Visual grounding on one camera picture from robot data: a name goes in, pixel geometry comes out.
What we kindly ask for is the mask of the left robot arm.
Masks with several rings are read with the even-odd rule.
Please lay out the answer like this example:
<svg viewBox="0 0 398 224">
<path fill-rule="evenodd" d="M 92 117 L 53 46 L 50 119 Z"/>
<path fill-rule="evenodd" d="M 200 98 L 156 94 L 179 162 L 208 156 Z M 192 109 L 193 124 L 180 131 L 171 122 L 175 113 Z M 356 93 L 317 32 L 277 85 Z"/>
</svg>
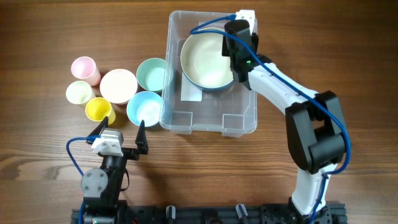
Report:
<svg viewBox="0 0 398 224">
<path fill-rule="evenodd" d="M 83 203 L 78 212 L 78 223 L 130 223 L 133 216 L 125 200 L 119 194 L 123 177 L 128 176 L 128 160 L 138 161 L 141 154 L 148 154 L 149 147 L 145 133 L 145 121 L 141 121 L 136 136 L 136 148 L 122 147 L 123 134 L 119 129 L 108 127 L 105 117 L 87 136 L 95 154 L 103 158 L 97 169 L 91 169 L 81 178 Z"/>
</svg>

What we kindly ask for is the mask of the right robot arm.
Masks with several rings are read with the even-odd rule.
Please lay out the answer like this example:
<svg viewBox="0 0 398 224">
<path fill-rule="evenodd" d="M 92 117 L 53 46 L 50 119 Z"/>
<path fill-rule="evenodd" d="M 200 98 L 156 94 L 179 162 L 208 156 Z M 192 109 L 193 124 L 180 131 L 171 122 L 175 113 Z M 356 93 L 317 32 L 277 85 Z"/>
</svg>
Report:
<svg viewBox="0 0 398 224">
<path fill-rule="evenodd" d="M 248 21 L 234 19 L 224 29 L 222 54 L 231 59 L 234 79 L 267 98 L 285 116 L 289 153 L 298 166 L 290 201 L 300 219 L 313 223 L 326 206 L 330 177 L 343 172 L 351 157 L 339 99 L 331 91 L 305 88 L 258 54 L 259 39 Z"/>
</svg>

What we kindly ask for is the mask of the cream large plastic bowl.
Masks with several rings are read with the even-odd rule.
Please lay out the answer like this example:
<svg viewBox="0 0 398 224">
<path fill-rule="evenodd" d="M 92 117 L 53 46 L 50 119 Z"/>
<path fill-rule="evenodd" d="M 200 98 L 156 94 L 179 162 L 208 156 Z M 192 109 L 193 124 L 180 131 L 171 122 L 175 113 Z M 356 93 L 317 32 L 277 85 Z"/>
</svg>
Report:
<svg viewBox="0 0 398 224">
<path fill-rule="evenodd" d="M 230 70 L 229 57 L 222 56 L 223 35 L 220 28 L 209 27 L 193 34 L 182 47 L 180 63 L 182 70 L 202 72 L 205 70 Z"/>
</svg>

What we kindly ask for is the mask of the dark blue large bowl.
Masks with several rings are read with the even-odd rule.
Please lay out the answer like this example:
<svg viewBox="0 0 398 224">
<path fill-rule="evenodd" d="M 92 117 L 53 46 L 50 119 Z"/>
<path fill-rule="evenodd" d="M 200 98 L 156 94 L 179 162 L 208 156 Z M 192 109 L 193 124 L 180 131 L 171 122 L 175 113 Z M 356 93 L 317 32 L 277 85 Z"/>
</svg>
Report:
<svg viewBox="0 0 398 224">
<path fill-rule="evenodd" d="M 224 89 L 234 82 L 232 72 L 227 70 L 189 70 L 183 71 L 183 75 L 194 86 L 208 91 Z"/>
</svg>

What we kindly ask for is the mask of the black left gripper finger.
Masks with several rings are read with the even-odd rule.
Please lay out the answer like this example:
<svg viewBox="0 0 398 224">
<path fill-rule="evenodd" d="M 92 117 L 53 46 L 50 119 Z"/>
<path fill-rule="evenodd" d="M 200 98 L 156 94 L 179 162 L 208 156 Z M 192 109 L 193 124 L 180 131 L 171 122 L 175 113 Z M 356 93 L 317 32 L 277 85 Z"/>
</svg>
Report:
<svg viewBox="0 0 398 224">
<path fill-rule="evenodd" d="M 87 136 L 86 143 L 93 144 L 94 140 L 101 134 L 104 128 L 107 128 L 109 124 L 109 118 L 106 116 L 100 124 Z"/>
<path fill-rule="evenodd" d="M 139 125 L 139 130 L 137 132 L 136 140 L 135 140 L 137 150 L 139 154 L 148 155 L 149 146 L 146 138 L 146 131 L 145 131 L 145 121 L 142 120 Z"/>
</svg>

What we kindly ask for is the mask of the yellow plastic cup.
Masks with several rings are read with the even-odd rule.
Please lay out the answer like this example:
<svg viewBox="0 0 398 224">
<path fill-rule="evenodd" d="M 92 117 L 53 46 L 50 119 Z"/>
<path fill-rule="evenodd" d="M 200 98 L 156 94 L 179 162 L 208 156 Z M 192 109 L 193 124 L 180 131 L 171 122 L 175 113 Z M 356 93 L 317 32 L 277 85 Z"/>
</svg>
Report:
<svg viewBox="0 0 398 224">
<path fill-rule="evenodd" d="M 101 122 L 105 117 L 108 118 L 108 124 L 113 124 L 116 119 L 116 113 L 111 103 L 102 97 L 91 99 L 85 107 L 86 116 L 95 122 Z"/>
</svg>

